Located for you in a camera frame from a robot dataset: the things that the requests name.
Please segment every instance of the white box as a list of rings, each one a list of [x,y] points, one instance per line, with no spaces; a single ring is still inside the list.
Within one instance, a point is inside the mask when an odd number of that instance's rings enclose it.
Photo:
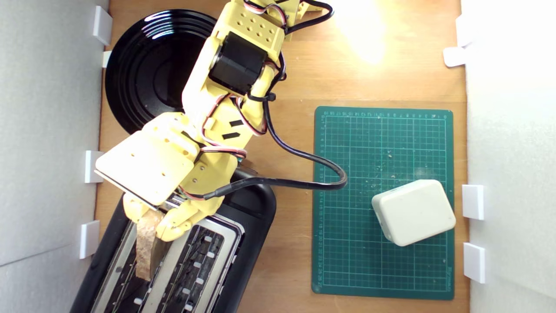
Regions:
[[[104,179],[95,173],[95,163],[104,152],[100,151],[85,151],[85,183],[102,183]]]
[[[455,226],[454,212],[437,180],[416,180],[377,194],[371,204],[386,238],[401,247]]]

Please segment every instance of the black plate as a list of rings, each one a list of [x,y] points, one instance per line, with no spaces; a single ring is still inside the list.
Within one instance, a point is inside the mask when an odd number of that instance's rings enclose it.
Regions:
[[[145,17],[120,37],[106,67],[106,98],[130,134],[164,112],[183,112],[181,93],[216,20],[173,9]]]

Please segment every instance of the white wall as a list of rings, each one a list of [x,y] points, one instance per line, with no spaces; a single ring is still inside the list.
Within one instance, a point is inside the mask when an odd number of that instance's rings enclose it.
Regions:
[[[556,2],[462,0],[469,183],[485,185],[486,284],[471,312],[556,312]]]
[[[108,0],[0,1],[0,312],[65,312],[90,260],[80,224],[96,186],[103,46],[95,5]]]

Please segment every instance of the red and white wire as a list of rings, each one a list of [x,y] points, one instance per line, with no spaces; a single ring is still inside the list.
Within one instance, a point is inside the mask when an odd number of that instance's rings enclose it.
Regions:
[[[180,189],[180,191],[190,200],[195,200],[195,201],[203,201],[205,200],[204,198],[199,198],[199,197],[195,197],[194,195],[190,194],[189,192],[185,191],[180,185],[178,185],[178,188]]]
[[[280,19],[282,20],[282,27],[286,26],[286,24],[287,24],[286,14],[284,13],[284,10],[282,10],[282,8],[278,4],[272,3],[272,4],[269,4],[268,6],[266,6],[264,8],[257,8],[257,7],[254,7],[254,6],[251,6],[251,5],[247,4],[247,2],[244,2],[244,7],[248,11],[253,12],[254,14],[257,14],[257,15],[262,15],[269,8],[272,8],[272,9],[276,10],[278,12],[278,14],[280,15]]]
[[[205,121],[203,122],[203,124],[201,125],[201,137],[203,138],[204,141],[208,142],[211,145],[214,146],[221,146],[222,144],[219,143],[218,141],[209,139],[206,135],[205,135],[205,125],[208,122],[208,119],[212,116],[212,114],[214,113],[214,111],[216,110],[216,108],[226,99],[230,97],[230,94],[226,94],[226,95],[221,95],[218,97],[218,99],[216,99],[216,102],[214,103],[214,106],[212,107],[212,109],[210,110],[210,112],[207,114]]]
[[[235,104],[236,104],[237,111],[238,111],[239,114],[240,114],[240,118],[241,118],[241,121],[243,122],[243,124],[244,124],[247,128],[249,128],[249,129],[251,130],[251,132],[253,133],[254,136],[257,136],[257,137],[258,137],[258,136],[262,136],[262,135],[266,134],[266,120],[265,120],[264,118],[262,118],[262,123],[261,123],[262,129],[261,129],[261,130],[256,129],[256,128],[247,120],[247,118],[245,117],[245,115],[244,115],[243,112],[241,111],[241,105],[240,105],[240,102],[239,102],[239,101],[240,101],[240,99],[239,99],[239,98],[236,98]]]
[[[238,158],[247,158],[247,150],[236,148],[233,146],[204,146],[201,152],[216,152],[216,153],[229,153]]]

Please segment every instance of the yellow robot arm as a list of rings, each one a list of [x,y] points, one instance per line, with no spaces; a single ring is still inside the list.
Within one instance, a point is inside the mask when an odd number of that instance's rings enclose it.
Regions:
[[[299,1],[283,5],[295,17]],[[138,222],[147,210],[157,209],[176,190],[181,192],[186,200],[171,208],[156,227],[158,238],[172,241],[216,212],[223,197],[199,200],[187,195],[229,183],[237,157],[244,157],[241,149],[253,135],[242,119],[261,126],[262,105],[247,93],[264,97],[276,75],[273,63],[278,62],[285,38],[281,22],[274,11],[257,14],[242,0],[229,2],[183,90],[186,114],[161,114],[99,158],[98,172],[127,193],[124,209],[129,219]],[[235,72],[234,66],[246,67],[251,76],[241,77],[245,69]],[[223,147],[237,153],[219,152]]]

